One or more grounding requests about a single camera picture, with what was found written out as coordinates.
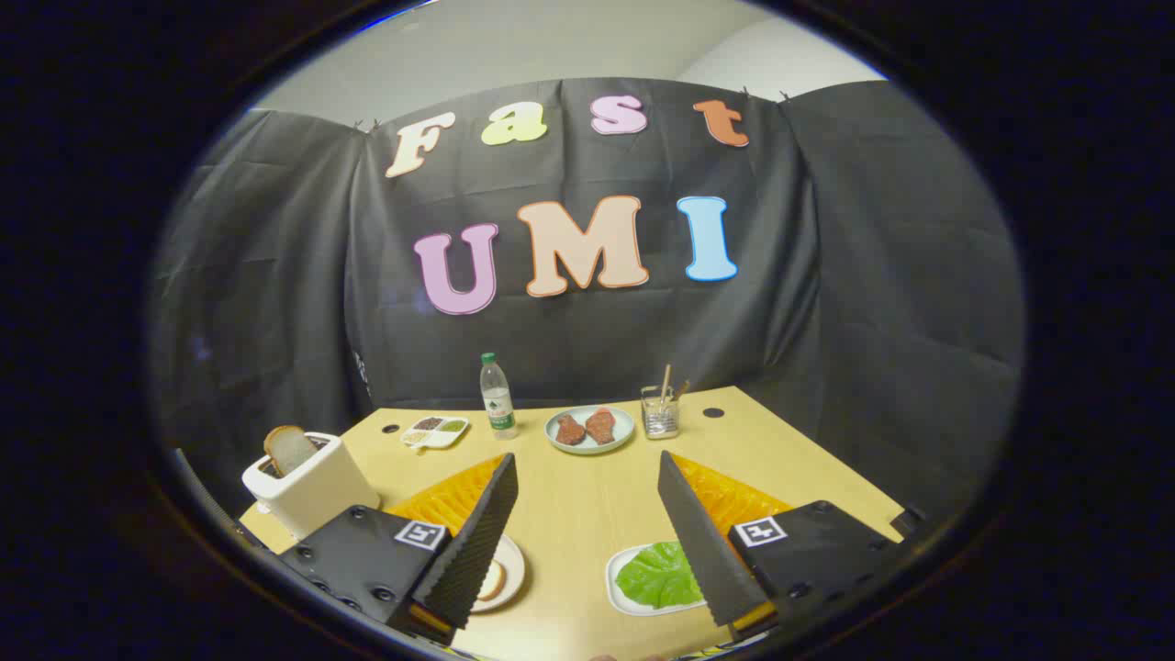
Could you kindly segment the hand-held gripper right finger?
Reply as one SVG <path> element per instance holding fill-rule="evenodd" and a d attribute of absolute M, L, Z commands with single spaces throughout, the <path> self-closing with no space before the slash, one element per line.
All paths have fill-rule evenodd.
<path fill-rule="evenodd" d="M 714 623 L 737 641 L 814 626 L 877 585 L 900 549 L 827 499 L 790 506 L 669 451 L 657 490 Z"/>

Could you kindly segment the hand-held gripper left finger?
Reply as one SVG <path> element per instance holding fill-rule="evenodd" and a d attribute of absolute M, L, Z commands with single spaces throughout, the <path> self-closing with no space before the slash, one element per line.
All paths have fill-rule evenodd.
<path fill-rule="evenodd" d="M 351 505 L 280 561 L 350 611 L 451 645 L 518 495 L 515 456 L 462 470 L 390 510 Z"/>

